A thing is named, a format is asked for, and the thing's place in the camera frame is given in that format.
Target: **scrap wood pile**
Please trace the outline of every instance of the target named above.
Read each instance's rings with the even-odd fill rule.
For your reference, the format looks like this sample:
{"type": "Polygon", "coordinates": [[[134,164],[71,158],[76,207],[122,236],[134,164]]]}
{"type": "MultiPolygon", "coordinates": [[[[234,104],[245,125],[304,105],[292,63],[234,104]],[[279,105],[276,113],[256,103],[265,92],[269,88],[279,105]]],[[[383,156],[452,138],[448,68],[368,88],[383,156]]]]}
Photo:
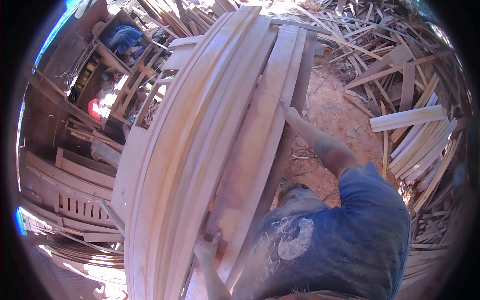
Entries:
{"type": "Polygon", "coordinates": [[[384,133],[383,177],[388,167],[403,180],[402,189],[414,191],[404,288],[441,265],[461,219],[464,205],[454,189],[465,172],[456,182],[453,173],[465,160],[472,109],[459,60],[435,34],[439,29],[410,22],[388,2],[328,1],[316,15],[298,10],[332,30],[332,37],[319,34],[337,53],[330,63],[348,61],[354,68],[344,97],[371,117],[373,132],[384,133]]]}
{"type": "Polygon", "coordinates": [[[41,253],[87,278],[126,285],[119,249],[123,229],[109,207],[115,172],[62,148],[52,163],[23,149],[19,199],[27,216],[37,220],[31,229],[53,241],[39,243],[44,245],[41,253]]]}
{"type": "Polygon", "coordinates": [[[126,212],[130,299],[206,299],[198,261],[192,263],[203,224],[207,236],[223,232],[220,277],[233,284],[239,274],[233,268],[285,125],[279,100],[292,100],[306,41],[313,45],[310,64],[316,42],[316,33],[297,26],[279,30],[260,10],[223,14],[169,85],[149,129],[134,126],[129,135],[119,167],[125,181],[116,180],[121,196],[112,206],[126,212]],[[133,131],[144,134],[135,144],[133,131]],[[125,155],[138,144],[135,157],[125,155]]]}
{"type": "Polygon", "coordinates": [[[143,8],[161,27],[170,25],[173,32],[167,31],[175,38],[204,35],[215,21],[225,12],[235,12],[238,7],[230,4],[228,10],[220,10],[223,13],[207,13],[203,9],[182,0],[141,0],[143,8]]]}

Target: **wooden plank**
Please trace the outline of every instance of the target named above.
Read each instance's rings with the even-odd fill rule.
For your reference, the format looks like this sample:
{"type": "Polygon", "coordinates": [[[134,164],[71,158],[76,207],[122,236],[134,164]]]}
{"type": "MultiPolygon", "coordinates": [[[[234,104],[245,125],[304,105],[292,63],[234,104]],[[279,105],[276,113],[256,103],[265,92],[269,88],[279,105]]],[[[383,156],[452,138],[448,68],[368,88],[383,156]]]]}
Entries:
{"type": "MultiPolygon", "coordinates": [[[[419,109],[419,108],[425,107],[426,103],[428,102],[428,100],[432,96],[433,91],[437,87],[437,84],[438,84],[439,80],[440,79],[438,78],[438,76],[436,74],[434,74],[433,77],[432,77],[432,80],[430,80],[429,85],[425,89],[425,92],[423,92],[422,96],[420,97],[418,102],[415,104],[413,109],[419,109]]],[[[402,137],[402,135],[407,131],[407,129],[408,129],[408,127],[404,127],[404,128],[399,128],[399,129],[395,130],[392,133],[392,135],[390,136],[390,138],[392,139],[392,142],[396,143],[400,139],[400,137],[402,137]]]]}
{"type": "Polygon", "coordinates": [[[190,57],[192,57],[193,50],[196,44],[175,47],[173,54],[165,62],[162,70],[180,70],[185,67],[190,57]]]}
{"type": "MultiPolygon", "coordinates": [[[[297,83],[295,84],[295,90],[293,92],[291,106],[297,111],[301,112],[304,106],[304,99],[307,94],[309,78],[312,72],[313,59],[315,55],[315,49],[317,45],[317,36],[314,32],[307,32],[306,46],[303,51],[302,60],[300,63],[299,75],[297,77],[297,83]]],[[[257,210],[250,224],[250,229],[243,243],[243,247],[240,251],[239,257],[235,263],[235,266],[230,273],[230,277],[226,282],[227,288],[232,287],[241,273],[247,256],[250,252],[250,247],[253,241],[253,237],[258,230],[258,225],[262,221],[263,217],[269,212],[272,206],[273,199],[278,189],[278,185],[282,179],[283,170],[288,163],[288,157],[290,156],[291,147],[295,139],[296,132],[294,132],[288,123],[285,123],[282,132],[282,137],[278,145],[278,149],[275,155],[270,174],[265,184],[262,197],[260,198],[257,210]]]]}
{"type": "Polygon", "coordinates": [[[373,132],[392,130],[415,124],[441,120],[445,117],[444,108],[435,105],[429,108],[402,111],[388,116],[370,119],[373,132]]]}
{"type": "Polygon", "coordinates": [[[239,255],[275,158],[285,124],[279,100],[282,98],[290,105],[297,81],[306,30],[292,27],[286,31],[286,26],[280,31],[249,110],[252,113],[247,115],[225,171],[222,182],[228,185],[221,184],[218,189],[217,196],[220,198],[228,195],[235,198],[237,203],[250,199],[249,204],[243,205],[237,215],[238,221],[218,269],[220,278],[225,281],[239,255]],[[264,143],[259,143],[259,137],[261,139],[262,136],[266,139],[264,143]]]}
{"type": "MultiPolygon", "coordinates": [[[[380,102],[382,108],[382,116],[386,116],[387,112],[385,110],[385,105],[383,102],[380,102]]],[[[386,178],[387,175],[387,162],[388,162],[388,131],[384,131],[384,160],[382,163],[382,177],[386,178]]]]}
{"type": "Polygon", "coordinates": [[[198,28],[195,22],[189,21],[188,25],[190,25],[190,29],[192,30],[193,36],[199,36],[200,34],[198,33],[198,28]]]}
{"type": "Polygon", "coordinates": [[[283,25],[292,25],[292,26],[298,26],[303,29],[307,29],[308,31],[313,31],[317,33],[322,33],[324,35],[331,36],[332,33],[330,31],[326,31],[324,29],[321,29],[318,26],[311,26],[303,23],[298,23],[298,22],[293,22],[293,21],[286,21],[286,20],[280,20],[280,19],[272,19],[270,21],[271,25],[278,25],[278,26],[283,26],[283,25]]]}
{"type": "Polygon", "coordinates": [[[441,122],[432,122],[430,124],[425,124],[419,134],[409,143],[407,147],[400,153],[390,164],[390,169],[393,174],[399,173],[399,171],[410,163],[410,161],[417,156],[419,151],[427,144],[431,142],[434,138],[434,135],[437,135],[440,132],[443,132],[448,127],[448,122],[443,120],[441,122]]]}
{"type": "Polygon", "coordinates": [[[417,202],[415,203],[413,210],[415,212],[418,212],[423,204],[427,201],[427,199],[430,197],[431,193],[433,192],[433,189],[436,187],[436,185],[440,182],[442,179],[447,167],[449,166],[450,162],[452,161],[452,158],[455,154],[456,147],[458,146],[458,143],[460,142],[462,138],[462,132],[460,132],[460,135],[458,136],[457,139],[455,139],[452,143],[451,150],[447,150],[447,155],[444,157],[442,164],[440,165],[440,168],[438,169],[437,173],[435,174],[435,177],[432,180],[432,183],[430,186],[425,190],[422,195],[418,198],[417,202]]]}
{"type": "Polygon", "coordinates": [[[94,161],[93,159],[86,158],[84,156],[78,155],[74,152],[70,152],[60,147],[57,150],[57,157],[60,156],[59,152],[61,152],[62,158],[65,158],[85,168],[89,168],[91,170],[107,174],[112,177],[115,177],[115,173],[117,172],[117,169],[113,168],[112,166],[102,164],[101,162],[94,161]]]}
{"type": "Polygon", "coordinates": [[[169,51],[174,51],[177,47],[186,45],[196,45],[204,39],[204,36],[184,37],[173,40],[168,46],[169,51]]]}
{"type": "Polygon", "coordinates": [[[440,133],[432,136],[425,145],[415,154],[415,156],[403,166],[403,168],[398,172],[401,179],[405,179],[408,175],[412,174],[413,171],[422,168],[426,169],[428,166],[422,165],[425,161],[430,161],[432,164],[436,157],[442,153],[448,144],[448,136],[452,133],[453,129],[456,126],[456,121],[453,120],[444,130],[440,133]]]}
{"type": "MultiPolygon", "coordinates": [[[[234,56],[235,61],[232,62],[232,69],[229,71],[229,73],[231,73],[230,76],[233,76],[235,74],[242,80],[237,84],[235,84],[235,86],[232,86],[230,89],[228,89],[225,95],[218,95],[219,98],[222,98],[224,100],[230,99],[230,101],[232,101],[232,104],[234,105],[227,117],[227,120],[229,121],[229,123],[223,126],[226,132],[223,133],[223,130],[222,130],[222,133],[220,135],[220,140],[221,140],[220,142],[221,144],[223,144],[223,147],[225,147],[227,144],[234,143],[234,141],[231,140],[232,136],[236,136],[237,133],[235,132],[240,130],[239,128],[237,128],[239,126],[238,122],[239,122],[239,119],[242,118],[241,116],[243,116],[243,112],[245,112],[245,109],[249,103],[248,98],[250,98],[250,96],[247,96],[246,94],[246,93],[250,93],[247,91],[249,89],[248,86],[251,86],[252,84],[256,85],[256,83],[258,82],[260,73],[263,71],[264,66],[267,62],[268,53],[271,51],[273,47],[274,39],[276,38],[276,35],[277,35],[277,28],[270,27],[270,26],[268,27],[269,29],[266,33],[265,33],[265,30],[266,30],[266,27],[265,27],[265,29],[262,29],[262,30],[255,29],[255,32],[249,32],[247,34],[245,39],[251,40],[252,42],[242,43],[242,45],[238,49],[238,53],[242,53],[242,55],[234,56]],[[253,37],[258,37],[262,35],[265,36],[265,38],[263,38],[263,41],[257,38],[253,38],[253,37]]],[[[226,79],[227,79],[227,76],[224,75],[222,80],[226,80],[226,79]]],[[[208,228],[209,227],[208,224],[216,224],[216,220],[210,216],[210,218],[207,221],[207,225],[205,227],[208,228]]],[[[226,243],[224,243],[224,241],[220,241],[218,253],[223,254],[225,252],[225,248],[226,248],[226,243]]],[[[190,285],[188,286],[188,290],[186,289],[185,292],[186,292],[187,300],[188,299],[195,299],[195,300],[207,299],[202,272],[201,272],[198,260],[196,258],[193,262],[193,272],[190,280],[190,285]]]]}
{"type": "Polygon", "coordinates": [[[128,135],[123,155],[120,158],[119,169],[115,178],[111,197],[111,207],[119,218],[126,223],[132,210],[137,181],[132,180],[140,173],[142,156],[148,140],[147,130],[133,126],[128,135]]]}
{"type": "Polygon", "coordinates": [[[359,33],[362,33],[362,32],[364,32],[364,31],[372,30],[372,29],[374,29],[374,28],[376,28],[376,27],[377,27],[377,25],[370,25],[370,26],[367,26],[367,27],[365,27],[365,28],[362,28],[362,29],[359,29],[359,30],[355,30],[354,32],[351,32],[351,33],[349,33],[349,34],[346,34],[346,35],[343,36],[343,38],[348,38],[348,37],[357,35],[357,34],[359,34],[359,33]]]}
{"type": "Polygon", "coordinates": [[[130,230],[126,230],[126,240],[130,241],[130,250],[126,251],[129,255],[127,266],[131,267],[127,277],[131,282],[128,289],[129,295],[132,293],[133,297],[147,300],[156,299],[157,296],[177,299],[181,293],[191,262],[193,244],[219,173],[219,169],[210,168],[213,168],[213,164],[216,168],[221,168],[223,159],[215,157],[217,161],[209,163],[198,160],[199,154],[192,157],[195,162],[209,163],[204,165],[201,174],[205,168],[214,173],[202,177],[208,184],[187,188],[187,197],[183,197],[181,202],[174,201],[177,192],[184,192],[183,189],[177,189],[178,179],[184,173],[182,170],[189,156],[188,149],[198,133],[200,120],[204,119],[212,93],[259,12],[258,7],[243,6],[233,15],[224,14],[224,22],[220,18],[212,26],[203,42],[196,47],[196,53],[190,62],[177,74],[177,79],[162,101],[162,109],[149,129],[151,139],[147,143],[148,151],[144,154],[130,230]],[[174,217],[183,213],[188,216],[174,217]],[[173,222],[173,227],[169,226],[170,221],[173,222]],[[164,241],[167,233],[172,234],[172,242],[151,243],[152,237],[164,241]],[[140,269],[145,270],[145,277],[135,276],[140,269]],[[134,286],[149,288],[143,290],[134,286]]]}
{"type": "Polygon", "coordinates": [[[92,233],[84,232],[84,241],[89,243],[122,243],[122,235],[120,233],[92,233]]]}
{"type": "Polygon", "coordinates": [[[387,70],[389,68],[388,65],[390,63],[400,66],[400,65],[403,65],[404,62],[407,62],[412,58],[413,58],[413,54],[407,46],[405,45],[397,46],[388,54],[385,54],[383,56],[383,60],[376,61],[373,64],[371,64],[368,67],[368,71],[364,72],[362,75],[355,78],[351,83],[354,83],[357,80],[361,80],[363,78],[367,78],[371,75],[387,70]]]}
{"type": "Polygon", "coordinates": [[[373,3],[370,3],[370,7],[368,8],[367,16],[365,17],[365,21],[369,22],[370,21],[370,16],[372,15],[372,10],[373,10],[373,3]]]}
{"type": "MultiPolygon", "coordinates": [[[[436,95],[432,95],[431,99],[429,100],[429,103],[427,103],[426,106],[430,107],[435,105],[436,100],[437,100],[436,95]]],[[[424,127],[424,124],[414,125],[410,130],[410,132],[408,133],[408,135],[403,139],[402,143],[400,143],[400,145],[398,145],[398,147],[392,152],[391,154],[392,158],[396,158],[397,155],[399,155],[400,152],[403,151],[405,147],[407,147],[407,145],[412,141],[412,139],[414,139],[417,136],[417,134],[419,134],[419,132],[422,130],[423,127],[424,127]]]]}
{"type": "Polygon", "coordinates": [[[415,66],[408,62],[403,63],[403,83],[402,97],[400,100],[399,111],[407,111],[412,109],[413,92],[415,89],[415,66]]]}
{"type": "Polygon", "coordinates": [[[100,155],[109,165],[118,168],[121,153],[97,138],[93,139],[91,149],[92,152],[100,155]]]}
{"type": "MultiPolygon", "coordinates": [[[[227,88],[227,86],[225,84],[223,84],[223,81],[224,80],[227,80],[229,77],[231,76],[234,76],[235,80],[237,81],[237,84],[246,84],[246,86],[251,86],[251,84],[255,85],[255,83],[257,82],[258,80],[258,76],[260,75],[259,74],[259,70],[256,69],[256,68],[251,68],[252,64],[247,64],[245,66],[243,66],[243,64],[246,64],[245,63],[245,60],[247,59],[247,57],[249,59],[247,60],[252,60],[254,59],[254,55],[255,55],[255,51],[253,51],[254,53],[249,53],[250,51],[252,51],[253,49],[255,49],[256,47],[261,47],[261,49],[263,49],[262,51],[264,51],[264,47],[266,46],[267,48],[270,48],[272,46],[272,43],[273,43],[273,36],[271,35],[271,31],[269,29],[269,21],[268,19],[265,19],[263,17],[258,17],[257,20],[255,21],[255,23],[252,25],[252,28],[249,30],[249,32],[247,33],[247,36],[245,37],[245,40],[249,40],[249,41],[254,41],[253,44],[251,43],[246,43],[246,41],[244,43],[242,43],[239,47],[239,49],[237,50],[238,52],[234,55],[234,59],[232,60],[232,62],[229,64],[228,66],[228,70],[226,71],[226,73],[224,74],[224,76],[222,77],[220,83],[219,83],[219,87],[221,86],[222,89],[223,88],[227,88]],[[264,45],[263,42],[262,42],[262,36],[265,35],[265,33],[267,34],[267,37],[265,38],[267,40],[267,43],[264,45]],[[251,71],[254,71],[254,72],[257,72],[257,74],[255,76],[251,76],[249,77],[249,79],[247,80],[247,82],[245,82],[245,79],[247,78],[247,76],[243,75],[242,74],[245,74],[245,72],[251,72],[251,71]]],[[[258,59],[260,60],[265,60],[265,57],[264,56],[260,56],[258,57],[258,59]]],[[[263,64],[259,63],[257,65],[257,67],[261,67],[263,64]]],[[[245,100],[248,99],[248,97],[246,97],[246,94],[245,93],[249,93],[250,92],[250,88],[244,88],[242,91],[239,90],[240,86],[238,86],[237,84],[235,84],[235,88],[233,89],[227,89],[226,90],[226,94],[224,94],[223,96],[220,96],[217,92],[220,92],[221,89],[217,89],[215,91],[215,96],[214,98],[212,98],[211,101],[219,101],[221,100],[222,103],[224,103],[225,105],[241,105],[241,106],[245,106],[246,103],[245,103],[245,100]]],[[[218,159],[218,156],[220,154],[220,157],[222,157],[223,155],[221,153],[225,153],[225,151],[227,149],[231,149],[231,147],[234,145],[234,140],[232,139],[233,136],[235,136],[235,134],[232,135],[232,130],[237,130],[238,129],[238,126],[239,126],[239,122],[240,122],[240,116],[242,115],[242,112],[244,112],[243,109],[236,109],[236,112],[233,112],[233,116],[235,117],[232,117],[232,118],[228,118],[228,122],[225,124],[224,128],[222,128],[222,131],[220,132],[220,138],[219,140],[217,141],[216,145],[215,145],[215,148],[216,150],[214,150],[215,148],[212,148],[211,150],[205,150],[206,153],[215,153],[216,157],[213,158],[211,156],[211,154],[209,154],[210,156],[210,162],[209,160],[203,160],[203,159],[200,159],[201,161],[204,161],[204,163],[206,165],[208,165],[207,170],[206,170],[206,174],[203,175],[203,173],[200,173],[200,172],[195,172],[193,174],[193,178],[195,178],[195,181],[197,180],[200,180],[200,181],[203,181],[204,183],[201,184],[203,185],[203,188],[202,189],[206,189],[208,192],[205,192],[204,195],[205,196],[208,196],[208,197],[203,197],[203,200],[202,200],[202,212],[205,212],[207,207],[208,207],[208,200],[210,200],[209,196],[212,195],[212,193],[215,193],[215,191],[217,190],[217,184],[218,182],[220,181],[220,174],[222,174],[223,171],[218,171],[218,168],[223,168],[225,167],[225,165],[222,165],[223,161],[222,160],[219,160],[218,159]]],[[[213,120],[214,122],[217,122],[217,121],[220,121],[220,119],[217,119],[217,118],[214,118],[213,120]]],[[[209,122],[202,122],[201,126],[203,125],[206,125],[205,126],[205,129],[207,129],[207,127],[210,127],[210,128],[217,128],[215,131],[219,131],[220,128],[218,128],[218,125],[217,126],[213,126],[213,125],[209,125],[209,122]]],[[[199,134],[197,133],[196,134],[196,137],[195,139],[198,140],[205,144],[204,142],[204,139],[202,138],[202,136],[199,136],[199,134]]],[[[193,162],[196,162],[198,161],[199,159],[196,159],[194,157],[192,157],[192,161],[193,162]]],[[[203,194],[203,193],[200,193],[200,192],[195,192],[196,189],[194,188],[191,188],[191,187],[194,187],[195,184],[194,183],[190,183],[189,184],[189,188],[187,190],[187,193],[186,193],[186,197],[189,198],[189,197],[197,197],[197,196],[194,196],[194,195],[198,195],[198,194],[203,194]]],[[[198,211],[197,208],[195,207],[192,207],[192,211],[198,211]]],[[[181,216],[189,216],[191,213],[188,212],[188,210],[184,210],[182,211],[181,213],[181,216]]],[[[191,225],[189,225],[190,229],[188,229],[188,231],[191,231],[192,233],[197,233],[198,232],[198,228],[199,228],[200,224],[199,223],[192,223],[191,225]]],[[[184,242],[180,242],[181,239],[179,239],[179,242],[175,242],[175,245],[174,245],[174,249],[172,250],[172,253],[175,252],[175,249],[180,249],[183,250],[185,249],[185,246],[184,246],[184,243],[187,242],[187,240],[184,239],[184,242]]],[[[188,243],[190,245],[192,245],[192,242],[193,240],[190,240],[188,241],[188,243]]],[[[178,260],[179,261],[182,261],[182,263],[184,264],[183,260],[181,259],[181,256],[179,255],[178,256],[178,260]]]]}
{"type": "Polygon", "coordinates": [[[349,94],[343,94],[343,97],[346,98],[348,101],[350,101],[352,104],[354,104],[356,107],[360,108],[364,113],[366,113],[370,118],[375,118],[374,114],[370,112],[365,106],[360,104],[359,99],[350,96],[349,94]]]}

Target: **wood scrap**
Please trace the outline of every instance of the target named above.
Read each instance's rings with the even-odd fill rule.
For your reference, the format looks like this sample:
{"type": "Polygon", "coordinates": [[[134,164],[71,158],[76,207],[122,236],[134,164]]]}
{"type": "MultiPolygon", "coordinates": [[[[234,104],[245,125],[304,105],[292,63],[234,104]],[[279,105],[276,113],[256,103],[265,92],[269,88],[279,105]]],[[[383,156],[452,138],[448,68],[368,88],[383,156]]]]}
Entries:
{"type": "Polygon", "coordinates": [[[413,92],[415,88],[415,67],[408,62],[403,63],[402,97],[399,111],[407,111],[412,108],[413,92]]]}

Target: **blue cloth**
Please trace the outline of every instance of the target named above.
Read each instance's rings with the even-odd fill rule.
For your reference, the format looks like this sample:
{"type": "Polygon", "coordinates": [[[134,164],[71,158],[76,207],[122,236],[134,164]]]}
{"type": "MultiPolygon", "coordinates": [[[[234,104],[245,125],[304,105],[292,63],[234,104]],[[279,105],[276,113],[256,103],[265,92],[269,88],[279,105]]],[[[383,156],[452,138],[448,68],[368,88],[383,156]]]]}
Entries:
{"type": "Polygon", "coordinates": [[[105,42],[110,50],[118,50],[120,54],[125,53],[128,48],[134,47],[142,37],[142,32],[128,25],[117,26],[117,32],[105,42]]]}
{"type": "Polygon", "coordinates": [[[332,209],[307,189],[284,195],[287,202],[260,224],[233,300],[285,296],[293,288],[395,298],[410,237],[402,198],[373,163],[345,170],[338,188],[342,205],[332,209]]]}

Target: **wooden slat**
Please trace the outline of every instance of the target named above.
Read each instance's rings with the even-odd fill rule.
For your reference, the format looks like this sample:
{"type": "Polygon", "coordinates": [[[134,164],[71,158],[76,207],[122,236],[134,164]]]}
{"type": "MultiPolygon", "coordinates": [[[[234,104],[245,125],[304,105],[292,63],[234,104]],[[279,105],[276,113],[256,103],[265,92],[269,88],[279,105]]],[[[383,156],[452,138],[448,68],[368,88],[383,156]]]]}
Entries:
{"type": "MultiPolygon", "coordinates": [[[[427,88],[425,89],[425,91],[423,92],[422,96],[420,97],[418,102],[415,104],[413,109],[423,108],[426,106],[426,103],[432,96],[433,91],[437,87],[439,80],[440,79],[438,78],[438,76],[434,74],[432,77],[432,80],[430,80],[430,83],[428,84],[427,88]]],[[[390,138],[392,139],[392,142],[396,143],[400,139],[400,137],[407,131],[407,129],[408,127],[404,127],[404,128],[399,128],[395,130],[390,136],[390,138]]]]}
{"type": "MultiPolygon", "coordinates": [[[[181,203],[174,201],[176,193],[184,192],[184,189],[177,189],[179,178],[212,93],[259,12],[258,7],[244,6],[233,15],[224,14],[225,23],[220,18],[212,26],[202,43],[195,48],[196,53],[186,67],[177,74],[162,101],[161,110],[150,126],[151,140],[146,147],[149,150],[144,158],[130,229],[126,230],[126,240],[130,245],[126,251],[129,254],[126,267],[131,267],[128,289],[133,297],[147,300],[157,297],[177,299],[181,293],[193,244],[205,208],[211,200],[211,192],[209,194],[207,190],[215,189],[216,178],[204,176],[208,184],[204,183],[195,189],[190,187],[187,193],[194,195],[182,198],[187,203],[178,207],[181,203]],[[174,217],[178,213],[181,215],[183,210],[190,212],[188,217],[174,217]],[[170,221],[176,223],[174,227],[169,226],[170,221]],[[166,234],[173,234],[173,242],[160,242],[166,234]],[[159,242],[151,243],[152,237],[159,242]],[[145,270],[143,278],[134,275],[140,268],[145,270]]],[[[218,159],[216,167],[218,164],[221,167],[222,161],[218,159]]]]}
{"type": "Polygon", "coordinates": [[[433,178],[432,183],[427,188],[427,190],[423,192],[423,194],[418,198],[417,202],[415,203],[415,205],[413,207],[413,210],[415,212],[418,212],[421,209],[423,204],[427,201],[427,199],[429,198],[429,196],[433,192],[433,189],[435,188],[437,183],[439,183],[440,180],[442,179],[447,167],[449,166],[450,162],[452,161],[452,158],[453,158],[453,156],[455,154],[455,151],[456,151],[456,147],[458,146],[458,142],[461,140],[461,138],[462,138],[462,132],[460,133],[458,138],[453,141],[451,150],[450,151],[447,150],[447,155],[443,159],[442,165],[440,166],[437,173],[435,174],[435,177],[433,178]]]}
{"type": "Polygon", "coordinates": [[[370,119],[370,125],[372,126],[373,132],[380,132],[415,124],[433,122],[441,120],[444,117],[444,108],[441,105],[435,105],[429,108],[402,111],[384,117],[373,118],[370,119]]]}
{"type": "MultiPolygon", "coordinates": [[[[382,116],[386,116],[387,112],[385,110],[385,105],[383,102],[380,102],[382,108],[382,116]]],[[[384,158],[382,163],[382,177],[383,179],[387,176],[387,162],[388,162],[388,131],[384,131],[384,158]]]]}
{"type": "Polygon", "coordinates": [[[399,111],[407,111],[412,109],[413,92],[415,89],[415,66],[408,62],[403,63],[403,83],[402,97],[400,99],[399,111]]]}
{"type": "Polygon", "coordinates": [[[75,177],[88,181],[92,184],[104,187],[109,190],[113,190],[115,177],[108,176],[103,173],[100,173],[95,170],[76,164],[72,161],[69,161],[66,158],[63,158],[63,156],[59,158],[59,153],[63,154],[63,150],[60,148],[57,151],[57,159],[55,161],[55,166],[57,168],[75,177]]]}

